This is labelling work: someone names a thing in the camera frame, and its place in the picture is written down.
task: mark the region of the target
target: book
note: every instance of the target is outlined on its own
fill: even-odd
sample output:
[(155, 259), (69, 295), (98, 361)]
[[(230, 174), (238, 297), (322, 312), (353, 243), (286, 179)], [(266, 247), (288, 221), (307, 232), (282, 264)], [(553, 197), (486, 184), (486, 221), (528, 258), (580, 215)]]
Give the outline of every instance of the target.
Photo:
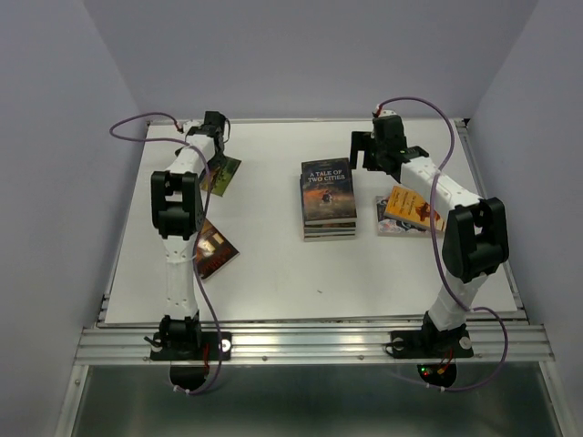
[(376, 205), (376, 219), (377, 219), (377, 234), (378, 235), (429, 235), (426, 229), (418, 228), (410, 223), (405, 223), (401, 220), (395, 220), (394, 218), (386, 218), (384, 216), (384, 211), (386, 210), (386, 205), (389, 198), (385, 196), (377, 196), (374, 198), (374, 204)]
[[(395, 186), (384, 211), (388, 219), (411, 223), (421, 229), (429, 229), (429, 204), (415, 191)], [(435, 229), (443, 231), (444, 220), (435, 213)]]
[(195, 262), (200, 278), (205, 280), (232, 261), (239, 251), (230, 244), (212, 223), (205, 220), (200, 230), (199, 243), (196, 248)]
[(330, 234), (354, 234), (356, 223), (328, 223), (326, 225), (306, 225), (303, 227), (304, 235), (330, 235)]
[[(240, 160), (231, 157), (225, 157), (221, 161), (220, 165), (210, 171), (210, 184), (212, 186), (210, 192), (222, 197), (225, 194), (225, 191), (227, 190), (227, 187), (229, 186), (233, 177), (235, 176), (235, 173), (239, 169), (239, 166)], [(209, 186), (208, 180), (204, 176), (206, 171), (203, 171), (202, 174), (203, 177), (200, 181), (200, 189), (207, 191)]]
[(348, 158), (302, 162), (302, 206), (304, 225), (356, 221)]
[(356, 236), (354, 234), (352, 235), (304, 235), (303, 236), (303, 240), (304, 241), (341, 241), (343, 239), (355, 239)]

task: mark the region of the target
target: white table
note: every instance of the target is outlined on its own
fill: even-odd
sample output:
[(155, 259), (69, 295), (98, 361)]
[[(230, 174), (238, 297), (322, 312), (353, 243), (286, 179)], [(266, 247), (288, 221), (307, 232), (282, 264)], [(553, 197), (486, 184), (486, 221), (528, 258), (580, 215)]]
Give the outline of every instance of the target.
[[(347, 157), (351, 132), (370, 121), (234, 124), (228, 155), (242, 160), (224, 198), (212, 196), (209, 219), (240, 255), (206, 283), (221, 320), (341, 319), (423, 314), (440, 288), (429, 238), (377, 237), (378, 195), (393, 180), (382, 173), (353, 173), (357, 238), (303, 242), (299, 194), (301, 162)], [(405, 120), (410, 146), (440, 161), (448, 147), (443, 121)], [(176, 137), (171, 126), (152, 126), (148, 137)], [(165, 261), (151, 223), (149, 179), (174, 159), (177, 145), (147, 143), (112, 285), (106, 323), (157, 323), (165, 303)], [(445, 171), (476, 191), (464, 150)], [(200, 317), (210, 313), (197, 291)], [(502, 268), (475, 305), (517, 309)]]

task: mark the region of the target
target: wall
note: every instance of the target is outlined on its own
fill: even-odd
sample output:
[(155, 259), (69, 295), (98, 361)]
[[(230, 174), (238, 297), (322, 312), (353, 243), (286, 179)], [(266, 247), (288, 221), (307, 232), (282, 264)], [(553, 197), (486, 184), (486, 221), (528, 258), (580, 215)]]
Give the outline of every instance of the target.
[(142, 110), (368, 117), (412, 94), (470, 117), (536, 0), (85, 4)]
[(137, 171), (140, 147), (107, 129), (137, 108), (76, 0), (4, 1), (0, 58), (0, 434), (38, 437), (56, 427)]
[(488, 194), (506, 202), (511, 264), (545, 323), (583, 430), (583, 3), (541, 0), (470, 134)]

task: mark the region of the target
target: metal rail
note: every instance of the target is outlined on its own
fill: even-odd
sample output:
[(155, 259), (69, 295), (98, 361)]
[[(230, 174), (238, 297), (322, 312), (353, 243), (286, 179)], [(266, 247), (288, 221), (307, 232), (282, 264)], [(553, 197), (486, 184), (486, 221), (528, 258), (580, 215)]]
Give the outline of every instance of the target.
[[(274, 364), (395, 364), (384, 351), (391, 330), (415, 330), (411, 322), (330, 322), (330, 323), (225, 323), (222, 329), (233, 334), (231, 360), (226, 365)], [(510, 340), (507, 361), (552, 361), (552, 350), (542, 326), (523, 322), (507, 324)], [(504, 347), (499, 326), (492, 322), (468, 323), (474, 344), (474, 358), (464, 361), (496, 362)], [(77, 349), (76, 365), (169, 365), (151, 361), (143, 340), (153, 329), (84, 330)], [(409, 360), (408, 362), (431, 362)], [(193, 365), (198, 361), (178, 361), (173, 365)]]

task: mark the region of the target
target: wire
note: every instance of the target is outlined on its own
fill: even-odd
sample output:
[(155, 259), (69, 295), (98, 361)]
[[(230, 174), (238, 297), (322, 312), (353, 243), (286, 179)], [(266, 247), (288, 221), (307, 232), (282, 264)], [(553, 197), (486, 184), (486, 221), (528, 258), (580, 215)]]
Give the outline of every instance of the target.
[[(134, 143), (170, 142), (170, 143), (181, 144), (184, 147), (192, 147), (192, 149), (199, 155), (200, 159), (202, 160), (202, 164), (204, 165), (204, 169), (205, 169), (206, 175), (207, 175), (207, 183), (209, 184), (209, 187), (210, 187), (209, 163), (207, 162), (207, 159), (204, 157), (203, 153), (200, 151), (200, 149), (198, 147), (191, 145), (187, 141), (183, 141), (181, 139), (176, 139), (176, 138), (170, 138), (170, 137), (135, 138), (135, 137), (125, 137), (123, 135), (120, 135), (120, 134), (117, 134), (114, 132), (116, 128), (118, 128), (122, 125), (125, 125), (126, 123), (128, 123), (130, 121), (137, 120), (137, 119), (143, 118), (143, 117), (150, 117), (150, 116), (168, 117), (168, 118), (172, 119), (172, 121), (174, 122), (174, 126), (176, 127), (178, 132), (180, 132), (180, 130), (182, 129), (182, 127), (179, 125), (178, 120), (176, 118), (174, 118), (173, 116), (171, 116), (170, 114), (167, 114), (165, 112), (147, 112), (144, 114), (139, 114), (137, 116), (125, 118), (121, 121), (118, 121), (115, 125), (113, 125), (112, 127), (109, 128), (109, 135), (111, 135), (112, 137), (117, 138), (117, 139), (122, 139), (124, 141), (131, 141)], [(207, 217), (207, 212), (209, 211), (209, 203), (210, 203), (210, 191), (207, 191), (207, 197), (205, 197), (205, 201), (204, 201), (204, 210), (202, 212), (203, 219), (206, 219), (206, 217)], [(194, 241), (195, 248), (199, 245), (199, 240), (200, 240), (200, 232)], [(217, 339), (219, 340), (219, 360), (217, 362), (217, 370), (215, 370), (210, 382), (206, 383), (205, 385), (203, 385), (202, 387), (200, 387), (199, 389), (197, 389), (195, 391), (187, 391), (187, 390), (184, 390), (178, 386), (174, 387), (174, 390), (176, 390), (176, 391), (181, 391), (181, 392), (184, 392), (184, 393), (189, 394), (189, 395), (197, 395), (197, 394), (202, 394), (202, 393), (208, 391), (210, 389), (210, 387), (212, 387), (212, 385), (215, 383), (217, 378), (219, 377), (220, 368), (222, 366), (222, 334), (220, 332), (220, 324), (219, 324), (219, 318), (217, 317), (217, 313), (215, 312), (214, 308), (212, 307), (212, 304), (210, 303), (209, 296), (207, 295), (207, 292), (204, 290), (204, 286), (202, 285), (202, 280), (200, 278), (197, 263), (193, 262), (192, 266), (193, 266), (193, 270), (194, 270), (194, 278), (196, 279), (197, 284), (199, 285), (199, 289), (200, 289), (200, 293), (202, 294), (202, 298), (205, 300), (205, 302), (207, 303), (207, 306), (209, 307), (210, 315), (212, 316), (212, 320), (214, 321), (214, 324), (215, 324), (215, 329), (217, 330)]]
[(225, 117), (225, 121), (227, 122), (227, 125), (229, 125), (229, 136), (222, 142), (222, 144), (227, 144), (230, 140), (230, 120)]
[[(377, 105), (376, 110), (374, 112), (374, 115), (376, 117), (378, 117), (381, 114), (381, 111), (383, 110), (383, 107), (385, 105), (387, 105), (389, 103), (393, 103), (393, 102), (404, 101), (404, 100), (423, 103), (424, 105), (427, 105), (430, 108), (432, 108), (444, 120), (445, 124), (447, 125), (447, 130), (449, 131), (449, 141), (450, 141), (449, 150), (447, 151), (447, 154), (445, 155), (445, 158), (442, 161), (442, 163), (437, 167), (438, 171), (435, 172), (434, 181), (431, 185), (431, 195), (429, 197), (429, 207), (430, 207), (429, 225), (430, 225), (430, 230), (431, 230), (431, 242), (433, 244), (435, 264), (437, 265), (437, 271), (439, 272), (439, 277), (441, 278), (441, 281), (444, 284), (444, 287), (447, 290), (447, 293), (451, 296), (451, 298), (455, 301), (455, 303), (457, 305), (459, 305), (462, 309), (464, 309), (467, 312), (477, 312), (477, 311), (489, 312), (490, 314), (492, 314), (492, 316), (494, 316), (494, 318), (500, 324), (500, 328), (502, 328), (502, 334), (504, 335), (504, 349), (502, 351), (502, 357), (500, 358), (500, 362), (497, 364), (494, 371), (492, 371), (492, 373), (485, 380), (478, 382), (476, 384), (473, 384), (473, 385), (469, 385), (467, 387), (445, 388), (445, 391), (469, 391), (469, 390), (477, 389), (477, 388), (480, 388), (480, 387), (487, 385), (489, 382), (491, 382), (497, 376), (497, 374), (502, 369), (502, 366), (504, 365), (504, 363), (506, 361), (506, 356), (508, 354), (508, 331), (506, 330), (506, 325), (502, 321), (502, 318), (494, 310), (492, 310), (488, 307), (476, 307), (473, 309), (469, 308), (455, 295), (455, 293), (452, 291), (451, 287), (447, 283), (447, 279), (446, 279), (445, 273), (444, 273), (444, 267), (442, 266), (441, 258), (439, 257), (439, 248), (437, 245), (437, 232), (435, 230), (435, 194), (437, 192), (437, 181), (439, 179), (439, 176), (441, 175), (441, 170), (444, 169), (445, 165), (447, 164), (449, 159), (452, 157), (452, 154), (454, 153), (454, 147), (455, 147), (454, 127), (452, 126), (451, 121), (449, 121), (449, 118), (447, 118), (447, 116), (445, 115), (444, 111), (442, 111), (439, 107), (437, 107), (436, 105), (431, 103), (429, 100), (425, 100), (424, 98), (420, 98), (420, 97), (407, 96), (407, 97), (389, 98), (388, 100), (385, 100), (384, 102), (381, 102), (379, 105)], [(444, 389), (443, 387), (438, 387), (435, 385), (433, 385), (432, 387), (437, 388), (439, 390)]]

